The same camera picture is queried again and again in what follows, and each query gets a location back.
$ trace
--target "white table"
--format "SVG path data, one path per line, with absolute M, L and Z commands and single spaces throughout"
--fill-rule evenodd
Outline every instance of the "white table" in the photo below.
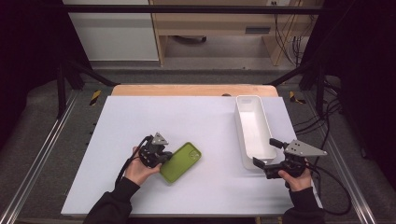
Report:
M 263 97 L 273 137 L 296 136 L 283 99 Z M 62 210 L 85 216 L 115 179 L 132 147 L 160 132 L 176 151 L 192 142 L 202 158 L 173 185 L 151 176 L 132 198 L 136 217 L 258 217 L 292 207 L 282 179 L 244 168 L 238 144 L 235 98 L 217 96 L 109 96 Z M 273 163 L 284 160 L 281 150 Z

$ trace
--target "sleeve cuff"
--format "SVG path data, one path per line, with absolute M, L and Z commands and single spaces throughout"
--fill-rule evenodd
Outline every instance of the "sleeve cuff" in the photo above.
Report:
M 318 203 L 314 195 L 314 188 L 303 189 L 300 191 L 289 191 L 294 208 L 298 211 L 309 212 L 318 210 Z
M 112 196 L 120 202 L 129 202 L 132 196 L 140 189 L 136 183 L 123 177 L 120 183 L 111 192 Z

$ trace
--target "black sleeve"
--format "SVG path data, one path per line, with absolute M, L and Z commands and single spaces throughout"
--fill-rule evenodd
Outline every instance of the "black sleeve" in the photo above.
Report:
M 113 192 L 106 192 L 85 217 L 84 224 L 122 223 L 131 214 L 131 197 L 140 189 L 136 183 L 123 177 Z
M 284 224 L 323 224 L 324 211 L 318 207 L 313 188 L 289 191 L 294 207 L 283 215 Z

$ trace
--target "green phone case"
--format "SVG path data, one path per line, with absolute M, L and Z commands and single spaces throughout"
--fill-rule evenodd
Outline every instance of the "green phone case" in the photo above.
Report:
M 168 183 L 177 181 L 200 158 L 201 152 L 190 142 L 179 148 L 171 160 L 161 166 L 160 173 Z

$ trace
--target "white container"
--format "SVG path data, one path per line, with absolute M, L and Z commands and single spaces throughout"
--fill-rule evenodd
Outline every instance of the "white container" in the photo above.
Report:
M 253 165 L 253 157 L 265 163 L 271 162 L 276 157 L 276 149 L 269 144 L 272 135 L 262 107 L 262 99 L 256 95 L 237 96 L 235 121 L 245 168 L 260 169 Z

